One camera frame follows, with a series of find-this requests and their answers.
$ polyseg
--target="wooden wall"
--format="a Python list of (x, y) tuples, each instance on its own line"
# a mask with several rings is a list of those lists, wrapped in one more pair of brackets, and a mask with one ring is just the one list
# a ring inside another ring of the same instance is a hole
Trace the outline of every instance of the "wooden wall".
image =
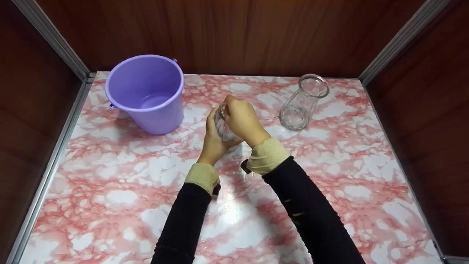
[(81, 85), (12, 1), (0, 2), (0, 263)]
[(37, 0), (91, 71), (138, 54), (185, 73), (358, 77), (424, 0)]
[(469, 1), (453, 0), (368, 86), (445, 255), (469, 257)]

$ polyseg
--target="person's left hand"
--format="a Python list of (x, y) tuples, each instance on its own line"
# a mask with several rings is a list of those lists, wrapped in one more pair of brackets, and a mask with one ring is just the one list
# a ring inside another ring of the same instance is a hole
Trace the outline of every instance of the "person's left hand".
[(215, 127), (214, 118), (217, 109), (218, 107), (213, 108), (207, 117), (207, 122), (205, 124), (207, 132), (205, 133), (204, 138), (204, 148), (197, 160), (198, 163), (206, 163), (214, 166), (230, 148), (243, 142), (241, 138), (235, 138), (230, 141), (221, 140)]

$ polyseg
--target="glass jar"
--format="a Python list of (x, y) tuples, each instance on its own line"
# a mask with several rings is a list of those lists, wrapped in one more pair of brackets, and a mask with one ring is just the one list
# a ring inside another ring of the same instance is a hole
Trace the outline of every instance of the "glass jar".
[(280, 123), (290, 130), (305, 128), (316, 109), (318, 100), (329, 94), (329, 85), (316, 74), (303, 75), (298, 81), (298, 90), (280, 109)]
[[(225, 123), (225, 111), (227, 110), (227, 106), (225, 103), (222, 103), (218, 107), (218, 111), (215, 114), (215, 127), (217, 128), (218, 136), (220, 136), (221, 140), (223, 141), (230, 141), (238, 136), (234, 134), (228, 125)], [(228, 152), (236, 150), (238, 146), (234, 146), (228, 150)]]

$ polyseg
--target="pink marble surface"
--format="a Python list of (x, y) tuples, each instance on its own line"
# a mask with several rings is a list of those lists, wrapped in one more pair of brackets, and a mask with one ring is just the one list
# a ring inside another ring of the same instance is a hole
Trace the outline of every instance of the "pink marble surface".
[[(29, 263), (149, 263), (171, 205), (202, 148), (204, 118), (228, 94), (251, 102), (266, 129), (338, 211), (367, 263), (440, 263), (408, 185), (358, 80), (329, 79), (310, 125), (277, 118), (297, 78), (186, 75), (182, 125), (164, 136), (109, 109), (99, 72), (21, 259)], [(194, 261), (311, 263), (271, 188), (239, 168), (245, 143), (216, 166)]]

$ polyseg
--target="beige cuff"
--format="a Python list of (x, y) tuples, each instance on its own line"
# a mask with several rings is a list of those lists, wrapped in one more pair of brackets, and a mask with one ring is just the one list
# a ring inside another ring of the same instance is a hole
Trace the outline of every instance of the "beige cuff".
[(285, 161), (290, 154), (276, 138), (266, 139), (252, 149), (247, 167), (260, 175), (265, 175)]
[(189, 170), (186, 180), (202, 187), (208, 194), (212, 195), (213, 189), (220, 182), (215, 168), (206, 163), (195, 163)]

